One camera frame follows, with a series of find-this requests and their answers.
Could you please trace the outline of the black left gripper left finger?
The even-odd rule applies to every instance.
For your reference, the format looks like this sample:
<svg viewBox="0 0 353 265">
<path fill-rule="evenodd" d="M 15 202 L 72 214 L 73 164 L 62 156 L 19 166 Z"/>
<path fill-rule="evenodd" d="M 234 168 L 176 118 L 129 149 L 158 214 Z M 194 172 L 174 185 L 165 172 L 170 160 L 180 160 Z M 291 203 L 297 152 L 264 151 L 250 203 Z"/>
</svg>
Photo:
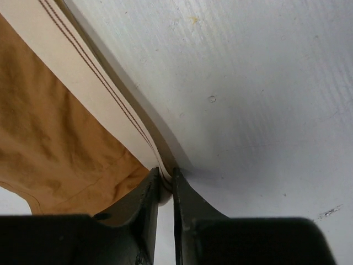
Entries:
<svg viewBox="0 0 353 265">
<path fill-rule="evenodd" d="M 153 264 L 159 204 L 159 169 L 118 202 L 93 216 L 108 228 L 100 234 L 93 264 Z"/>
</svg>

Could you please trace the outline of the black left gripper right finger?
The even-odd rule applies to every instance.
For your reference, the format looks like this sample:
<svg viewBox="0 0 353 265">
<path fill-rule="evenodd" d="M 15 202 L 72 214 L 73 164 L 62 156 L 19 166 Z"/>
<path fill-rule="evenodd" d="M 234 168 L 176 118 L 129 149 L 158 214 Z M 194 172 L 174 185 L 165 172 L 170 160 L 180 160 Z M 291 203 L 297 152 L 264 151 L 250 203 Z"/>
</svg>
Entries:
<svg viewBox="0 0 353 265">
<path fill-rule="evenodd" d="M 191 187 L 180 168 L 173 169 L 172 191 L 176 264 L 191 264 L 196 253 L 192 235 L 195 223 L 228 217 L 215 209 Z"/>
</svg>

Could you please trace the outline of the brown underwear cream waistband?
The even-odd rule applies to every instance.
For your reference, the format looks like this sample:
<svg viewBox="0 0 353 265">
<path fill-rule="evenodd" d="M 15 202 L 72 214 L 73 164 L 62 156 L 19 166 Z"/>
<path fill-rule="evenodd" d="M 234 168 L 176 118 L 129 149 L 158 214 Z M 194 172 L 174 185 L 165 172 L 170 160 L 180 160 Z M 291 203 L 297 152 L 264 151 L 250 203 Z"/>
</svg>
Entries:
<svg viewBox="0 0 353 265">
<path fill-rule="evenodd" d="M 64 1 L 1 2 L 1 187 L 34 215 L 97 214 L 176 160 Z"/>
</svg>

